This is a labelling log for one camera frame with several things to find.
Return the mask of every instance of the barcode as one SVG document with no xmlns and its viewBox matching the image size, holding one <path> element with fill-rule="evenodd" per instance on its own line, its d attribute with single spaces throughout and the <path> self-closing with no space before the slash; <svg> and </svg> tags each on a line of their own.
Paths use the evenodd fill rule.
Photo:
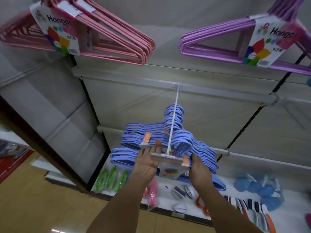
<svg viewBox="0 0 311 233">
<path fill-rule="evenodd" d="M 263 66 L 267 66 L 269 64 L 269 61 L 263 61 L 263 60 L 260 60 L 258 62 L 259 65 L 263 65 Z"/>
<path fill-rule="evenodd" d="M 78 54 L 78 51 L 75 50 L 75 49 L 68 48 L 68 51 L 69 51 L 70 54 Z"/>
</svg>

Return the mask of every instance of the bundle of pink hangers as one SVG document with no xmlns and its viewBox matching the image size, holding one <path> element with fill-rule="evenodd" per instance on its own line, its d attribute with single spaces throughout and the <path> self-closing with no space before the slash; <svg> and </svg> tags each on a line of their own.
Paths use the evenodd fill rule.
<svg viewBox="0 0 311 233">
<path fill-rule="evenodd" d="M 58 9 L 57 5 L 62 1 L 68 1 L 78 8 L 77 0 L 46 0 L 42 4 Z M 96 11 L 88 12 L 79 7 L 78 9 L 83 11 L 83 14 L 76 16 L 76 21 L 103 35 L 108 40 L 99 38 L 97 42 L 92 43 L 92 50 L 80 49 L 80 55 L 134 65 L 145 64 L 152 54 L 152 50 L 156 47 L 154 40 L 107 11 L 94 0 L 84 1 L 94 7 Z M 30 11 L 15 16 L 1 26 L 0 41 L 11 46 L 54 51 Z"/>
<path fill-rule="evenodd" d="M 273 6 L 268 10 L 268 14 L 275 15 L 284 21 L 292 21 L 297 17 L 297 12 L 304 0 L 276 0 Z M 231 20 L 224 23 L 215 24 L 209 27 L 201 28 L 189 32 L 181 37 L 179 42 L 180 52 L 184 55 L 202 57 L 207 59 L 226 61 L 232 63 L 242 63 L 243 58 L 239 57 L 239 52 L 234 50 L 225 50 L 221 48 L 198 44 L 207 39 L 215 38 L 220 35 L 252 29 L 255 27 L 255 20 L 249 17 Z M 311 58 L 311 36 L 306 32 L 296 45 Z M 294 72 L 298 74 L 311 75 L 311 68 L 300 66 L 284 61 L 275 61 L 270 68 Z"/>
</svg>

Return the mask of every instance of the beige floor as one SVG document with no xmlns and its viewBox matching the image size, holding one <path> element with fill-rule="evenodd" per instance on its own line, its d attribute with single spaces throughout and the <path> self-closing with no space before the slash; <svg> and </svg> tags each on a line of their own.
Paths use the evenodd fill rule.
<svg viewBox="0 0 311 233">
<path fill-rule="evenodd" d="M 29 163 L 20 165 L 0 184 L 0 232 L 67 233 L 86 232 L 107 201 L 52 185 L 44 180 L 45 170 Z M 137 233 L 215 232 L 214 228 L 180 219 L 140 211 Z"/>
</svg>

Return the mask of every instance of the person's left hand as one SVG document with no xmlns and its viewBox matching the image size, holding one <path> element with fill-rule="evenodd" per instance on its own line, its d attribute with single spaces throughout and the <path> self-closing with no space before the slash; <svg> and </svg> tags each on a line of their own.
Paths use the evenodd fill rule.
<svg viewBox="0 0 311 233">
<path fill-rule="evenodd" d="M 151 148 L 141 149 L 136 157 L 132 176 L 144 184 L 146 187 L 156 174 L 159 163 L 151 160 L 152 153 L 161 153 L 161 146 L 152 146 Z"/>
</svg>

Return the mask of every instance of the person's right arm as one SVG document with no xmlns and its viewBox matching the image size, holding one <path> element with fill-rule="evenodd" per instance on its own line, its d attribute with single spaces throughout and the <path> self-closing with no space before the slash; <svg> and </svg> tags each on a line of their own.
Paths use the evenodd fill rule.
<svg viewBox="0 0 311 233">
<path fill-rule="evenodd" d="M 189 178 L 193 187 L 199 193 L 208 213 L 211 216 L 213 226 L 217 233 L 262 233 L 243 214 L 238 212 L 220 193 L 215 189 L 212 174 L 199 156 L 191 155 L 192 167 Z"/>
</svg>

